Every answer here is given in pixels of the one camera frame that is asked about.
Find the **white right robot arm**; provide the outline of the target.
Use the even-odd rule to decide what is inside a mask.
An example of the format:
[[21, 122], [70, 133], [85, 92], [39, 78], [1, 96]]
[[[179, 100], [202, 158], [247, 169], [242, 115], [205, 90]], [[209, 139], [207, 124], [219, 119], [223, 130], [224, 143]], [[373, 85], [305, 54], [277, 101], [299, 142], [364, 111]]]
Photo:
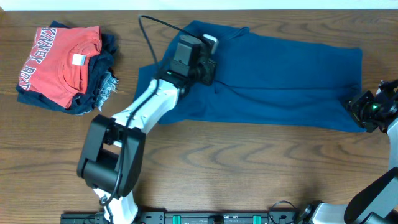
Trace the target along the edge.
[[314, 202], [294, 223], [397, 223], [397, 80], [382, 80], [377, 92], [366, 90], [346, 101], [355, 123], [389, 138], [389, 170], [356, 194], [347, 205]]

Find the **teal blue t-shirt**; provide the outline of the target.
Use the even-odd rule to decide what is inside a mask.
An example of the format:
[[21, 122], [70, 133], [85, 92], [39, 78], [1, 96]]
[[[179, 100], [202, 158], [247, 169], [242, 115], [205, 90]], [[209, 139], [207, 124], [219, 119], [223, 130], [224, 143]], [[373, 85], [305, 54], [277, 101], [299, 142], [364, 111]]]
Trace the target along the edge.
[[192, 86], [160, 119], [313, 126], [358, 133], [343, 102], [361, 91], [362, 51], [257, 35], [192, 21], [186, 30], [219, 41], [210, 86]]

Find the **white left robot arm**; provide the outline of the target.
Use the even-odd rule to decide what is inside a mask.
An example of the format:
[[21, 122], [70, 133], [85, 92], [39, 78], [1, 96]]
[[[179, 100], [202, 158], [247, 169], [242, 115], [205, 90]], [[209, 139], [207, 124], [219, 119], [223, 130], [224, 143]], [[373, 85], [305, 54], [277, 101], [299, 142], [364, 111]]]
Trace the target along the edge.
[[104, 208], [95, 223], [134, 222], [138, 207], [132, 190], [141, 173], [147, 134], [191, 86], [211, 85], [216, 66], [210, 58], [191, 65], [172, 60], [125, 110], [110, 118], [98, 115], [91, 121], [77, 175], [94, 190]]

